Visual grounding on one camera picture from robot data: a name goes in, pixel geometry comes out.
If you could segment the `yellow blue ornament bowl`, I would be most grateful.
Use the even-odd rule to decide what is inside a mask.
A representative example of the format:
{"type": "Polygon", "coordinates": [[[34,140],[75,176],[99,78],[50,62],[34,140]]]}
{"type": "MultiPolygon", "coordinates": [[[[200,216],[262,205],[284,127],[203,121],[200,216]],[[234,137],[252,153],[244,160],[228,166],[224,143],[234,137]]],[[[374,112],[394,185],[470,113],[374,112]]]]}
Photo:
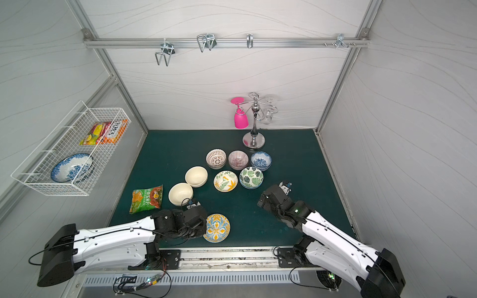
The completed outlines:
{"type": "Polygon", "coordinates": [[[204,239],[209,243],[224,241],[231,231],[228,218],[222,214],[211,214],[206,220],[206,233],[204,239]]]}

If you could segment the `cream plain bowl back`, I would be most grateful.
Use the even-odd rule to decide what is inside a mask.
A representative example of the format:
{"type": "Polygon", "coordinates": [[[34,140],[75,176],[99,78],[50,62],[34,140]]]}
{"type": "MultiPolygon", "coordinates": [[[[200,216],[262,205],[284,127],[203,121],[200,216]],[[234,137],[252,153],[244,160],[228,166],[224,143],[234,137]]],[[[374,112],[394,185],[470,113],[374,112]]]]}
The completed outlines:
{"type": "Polygon", "coordinates": [[[185,181],[191,187],[201,187],[208,179],[208,172],[202,166],[194,166],[190,168],[185,174],[185,181]]]}

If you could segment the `green leaf bowl back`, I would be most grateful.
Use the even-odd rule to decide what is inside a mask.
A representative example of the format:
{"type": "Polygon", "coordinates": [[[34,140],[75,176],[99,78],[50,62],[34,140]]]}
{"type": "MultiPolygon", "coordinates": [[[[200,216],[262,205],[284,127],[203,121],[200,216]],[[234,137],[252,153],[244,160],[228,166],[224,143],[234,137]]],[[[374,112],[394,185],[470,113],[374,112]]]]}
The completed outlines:
{"type": "Polygon", "coordinates": [[[244,168],[239,175],[239,181],[246,189],[257,189],[262,185],[263,180],[262,171],[251,166],[244,168]]]}

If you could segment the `yellow flower bowl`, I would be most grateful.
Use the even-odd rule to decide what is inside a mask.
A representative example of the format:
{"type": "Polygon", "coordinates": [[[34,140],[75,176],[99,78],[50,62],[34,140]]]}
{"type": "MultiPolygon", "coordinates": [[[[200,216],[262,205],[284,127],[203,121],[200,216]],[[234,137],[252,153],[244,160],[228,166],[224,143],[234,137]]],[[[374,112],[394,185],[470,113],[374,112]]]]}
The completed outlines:
{"type": "Polygon", "coordinates": [[[234,190],[238,182],[237,175],[232,171],[221,171],[214,177],[214,187],[220,192],[234,190]]]}

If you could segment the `white maroon leaf bowl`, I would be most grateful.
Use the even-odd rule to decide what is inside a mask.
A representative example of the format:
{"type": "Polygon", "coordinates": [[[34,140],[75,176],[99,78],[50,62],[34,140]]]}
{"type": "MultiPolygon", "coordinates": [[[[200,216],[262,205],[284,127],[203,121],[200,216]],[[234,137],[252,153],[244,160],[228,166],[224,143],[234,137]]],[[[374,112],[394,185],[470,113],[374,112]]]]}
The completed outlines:
{"type": "Polygon", "coordinates": [[[227,155],[225,151],[221,149],[213,149],[206,155],[206,163],[213,170],[219,170],[223,168],[227,161],[227,155]]]}

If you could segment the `purple striped bowl front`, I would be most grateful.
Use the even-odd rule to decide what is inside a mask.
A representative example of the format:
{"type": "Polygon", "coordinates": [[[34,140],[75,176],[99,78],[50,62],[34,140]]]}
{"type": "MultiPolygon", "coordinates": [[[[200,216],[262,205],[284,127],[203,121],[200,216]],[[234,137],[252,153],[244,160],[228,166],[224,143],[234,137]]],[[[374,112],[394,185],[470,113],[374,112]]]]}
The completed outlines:
{"type": "Polygon", "coordinates": [[[228,162],[232,169],[243,170],[248,166],[249,158],[245,152],[235,150],[229,154],[228,162]]]}

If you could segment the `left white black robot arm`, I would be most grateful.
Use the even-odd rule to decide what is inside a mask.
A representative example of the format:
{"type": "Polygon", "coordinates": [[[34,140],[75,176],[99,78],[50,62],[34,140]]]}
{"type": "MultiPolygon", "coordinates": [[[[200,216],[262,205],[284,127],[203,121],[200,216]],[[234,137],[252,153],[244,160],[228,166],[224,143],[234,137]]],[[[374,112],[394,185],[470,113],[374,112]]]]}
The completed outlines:
{"type": "Polygon", "coordinates": [[[178,268],[178,250],[160,250],[162,240],[202,237],[207,212],[194,204],[187,210],[162,210],[134,222],[99,229],[78,230],[68,224],[45,244],[37,285],[68,281],[93,269],[158,270],[178,268]]]}

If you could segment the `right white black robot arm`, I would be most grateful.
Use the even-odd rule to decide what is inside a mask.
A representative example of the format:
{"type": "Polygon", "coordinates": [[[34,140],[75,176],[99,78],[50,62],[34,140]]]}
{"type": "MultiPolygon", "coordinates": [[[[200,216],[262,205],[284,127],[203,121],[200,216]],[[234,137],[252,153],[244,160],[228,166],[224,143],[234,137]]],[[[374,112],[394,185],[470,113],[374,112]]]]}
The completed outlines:
{"type": "Polygon", "coordinates": [[[360,243],[327,221],[303,201],[289,197],[290,184],[265,190],[257,203],[288,227],[302,233],[292,249],[278,249],[285,266],[321,267],[322,280],[333,285],[341,278],[360,291],[363,298],[398,298],[406,281],[396,256],[360,243]]]}

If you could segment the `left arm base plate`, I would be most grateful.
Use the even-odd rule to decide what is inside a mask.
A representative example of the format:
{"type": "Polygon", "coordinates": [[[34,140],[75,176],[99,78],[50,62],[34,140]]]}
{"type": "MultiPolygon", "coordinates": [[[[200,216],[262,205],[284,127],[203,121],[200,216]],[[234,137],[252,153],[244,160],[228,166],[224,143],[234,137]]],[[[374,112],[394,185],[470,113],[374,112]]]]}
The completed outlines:
{"type": "Polygon", "coordinates": [[[181,250],[160,250],[156,253],[147,253],[145,260],[137,266],[128,266],[130,271],[175,270],[178,269],[181,250]]]}

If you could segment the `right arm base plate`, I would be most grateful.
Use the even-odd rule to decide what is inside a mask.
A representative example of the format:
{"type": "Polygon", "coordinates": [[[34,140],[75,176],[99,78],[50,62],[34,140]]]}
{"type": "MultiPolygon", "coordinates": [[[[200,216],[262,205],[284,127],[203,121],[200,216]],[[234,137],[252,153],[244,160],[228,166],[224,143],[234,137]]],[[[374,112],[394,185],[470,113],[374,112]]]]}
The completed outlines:
{"type": "Polygon", "coordinates": [[[280,268],[312,268],[304,253],[295,248],[274,247],[273,254],[278,260],[280,268]]]}

